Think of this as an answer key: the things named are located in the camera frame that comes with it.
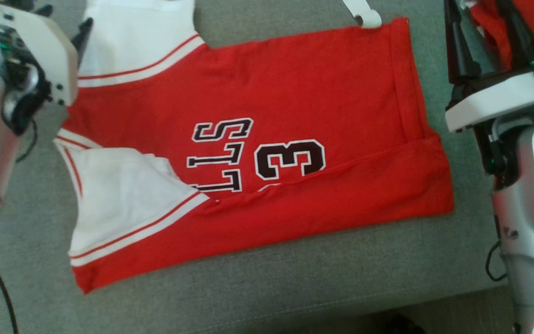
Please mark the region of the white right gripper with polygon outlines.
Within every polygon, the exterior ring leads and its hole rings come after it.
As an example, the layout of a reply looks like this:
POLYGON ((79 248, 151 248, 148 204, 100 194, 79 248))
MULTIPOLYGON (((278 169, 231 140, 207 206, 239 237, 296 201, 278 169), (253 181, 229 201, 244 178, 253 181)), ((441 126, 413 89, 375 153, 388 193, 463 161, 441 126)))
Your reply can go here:
POLYGON ((498 56, 477 28, 477 45, 483 49, 492 72, 483 72, 472 56, 463 32, 458 0, 444 1, 448 81, 454 86, 445 112, 448 130, 473 129, 483 168, 495 178, 496 189, 514 184, 519 167, 515 159, 517 135, 534 125, 534 0, 498 0, 497 11, 506 24, 512 70, 500 73, 498 56))

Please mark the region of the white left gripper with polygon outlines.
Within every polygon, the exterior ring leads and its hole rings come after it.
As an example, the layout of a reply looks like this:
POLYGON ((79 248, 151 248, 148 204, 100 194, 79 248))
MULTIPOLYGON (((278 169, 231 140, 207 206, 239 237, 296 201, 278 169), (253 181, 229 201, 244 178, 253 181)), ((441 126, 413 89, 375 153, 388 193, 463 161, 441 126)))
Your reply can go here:
POLYGON ((32 0, 0 0, 0 131, 21 135, 45 104, 76 100, 95 21, 86 18, 70 40, 50 18, 53 11, 32 0))

